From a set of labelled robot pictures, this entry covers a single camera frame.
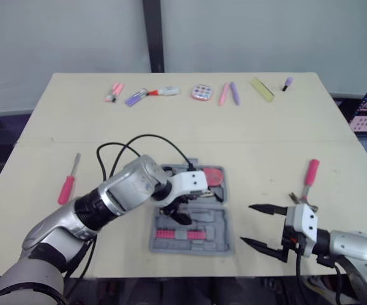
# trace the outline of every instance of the beige tabletop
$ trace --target beige tabletop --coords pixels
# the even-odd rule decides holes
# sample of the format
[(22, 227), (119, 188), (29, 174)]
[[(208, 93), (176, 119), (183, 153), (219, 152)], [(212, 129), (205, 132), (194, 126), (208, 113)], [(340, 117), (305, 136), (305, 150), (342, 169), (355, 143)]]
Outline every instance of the beige tabletop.
[[(294, 84), (281, 92), (289, 75)], [(254, 76), (274, 92), (272, 103), (249, 84)], [(125, 90), (117, 103), (105, 103), (114, 81), (125, 82)], [(223, 107), (217, 106), (227, 81), (236, 82), (241, 106), (231, 96)], [(211, 101), (189, 98), (196, 83), (215, 89)], [(143, 86), (167, 85), (180, 86), (182, 94), (148, 97), (131, 108), (123, 104)], [(225, 168), (234, 252), (228, 257), (150, 252), (155, 208), (147, 204), (102, 229), (90, 276), (294, 275), (295, 254), (284, 264), (248, 247), (239, 236), (280, 247), (283, 217), (247, 206), (292, 205), (287, 194), (301, 192), (312, 158), (321, 161), (309, 194), (319, 206), (319, 227), (367, 233), (367, 154), (316, 74), (55, 74), (0, 175), (0, 275), (18, 259), (30, 228), (58, 207), (57, 196), (77, 152), (81, 160), (72, 197), (100, 183), (95, 158), (99, 144), (148, 132), (168, 137), (200, 163)], [(157, 139), (141, 139), (134, 148), (161, 164), (183, 162)], [(103, 151), (107, 168), (117, 153), (115, 147)], [(132, 159), (126, 153), (120, 165)], [(332, 272), (316, 264), (314, 256), (303, 260), (303, 274)]]

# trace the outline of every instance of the gray tool case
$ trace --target gray tool case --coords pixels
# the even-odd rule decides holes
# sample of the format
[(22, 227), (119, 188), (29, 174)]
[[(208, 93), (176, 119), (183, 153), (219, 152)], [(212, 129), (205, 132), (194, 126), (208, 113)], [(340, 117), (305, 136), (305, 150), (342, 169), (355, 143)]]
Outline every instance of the gray tool case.
[[(220, 166), (195, 165), (196, 170), (217, 168), (223, 173), (219, 186), (209, 187), (216, 196), (194, 196), (188, 204), (180, 204), (179, 211), (190, 215), (189, 226), (160, 213), (155, 208), (149, 249), (153, 252), (193, 255), (229, 255), (232, 252), (230, 220), (223, 207), (227, 199), (225, 171)], [(175, 175), (187, 171), (187, 165), (162, 165), (162, 168)]]

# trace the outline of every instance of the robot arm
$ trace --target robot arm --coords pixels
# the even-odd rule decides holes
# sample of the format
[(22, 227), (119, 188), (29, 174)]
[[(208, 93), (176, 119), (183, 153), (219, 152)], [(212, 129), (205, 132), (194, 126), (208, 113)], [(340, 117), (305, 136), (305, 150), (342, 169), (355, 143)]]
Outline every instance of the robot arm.
[(367, 234), (363, 232), (327, 231), (317, 228), (317, 216), (306, 203), (294, 207), (251, 205), (266, 214), (285, 215), (282, 249), (274, 250), (250, 238), (241, 237), (257, 251), (287, 262), (289, 250), (304, 257), (316, 254), (319, 264), (333, 268), (339, 263), (347, 273), (357, 298), (367, 305)]
[(62, 273), (78, 265), (86, 241), (109, 221), (150, 201), (179, 223), (190, 224), (190, 218), (178, 212), (179, 197), (206, 190), (203, 171), (168, 177), (149, 156), (137, 158), (33, 227), (19, 261), (0, 278), (0, 304), (67, 304)]

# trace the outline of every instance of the pink calculator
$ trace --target pink calculator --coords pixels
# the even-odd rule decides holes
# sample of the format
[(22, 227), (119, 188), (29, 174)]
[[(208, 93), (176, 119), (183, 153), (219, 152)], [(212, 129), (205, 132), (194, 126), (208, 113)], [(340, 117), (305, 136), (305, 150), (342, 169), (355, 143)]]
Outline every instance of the pink calculator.
[(195, 100), (209, 100), (213, 94), (213, 89), (207, 85), (198, 84), (193, 87), (191, 97)]

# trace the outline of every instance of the screwdriver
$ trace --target screwdriver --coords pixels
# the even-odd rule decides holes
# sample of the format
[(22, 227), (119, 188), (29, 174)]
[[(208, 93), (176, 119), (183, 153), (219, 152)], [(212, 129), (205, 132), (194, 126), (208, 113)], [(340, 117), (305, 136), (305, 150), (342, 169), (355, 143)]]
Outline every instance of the screwdriver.
[(66, 181), (62, 186), (62, 191), (60, 192), (57, 202), (59, 205), (64, 205), (69, 201), (71, 189), (73, 188), (74, 173), (76, 171), (77, 164), (79, 163), (81, 154), (78, 152), (76, 158), (74, 159), (73, 168), (71, 170), (70, 176), (66, 177)]
[(310, 160), (309, 168), (305, 177), (305, 186), (303, 187), (301, 199), (308, 200), (308, 192), (313, 182), (315, 182), (317, 168), (319, 167), (320, 161), (316, 159)]

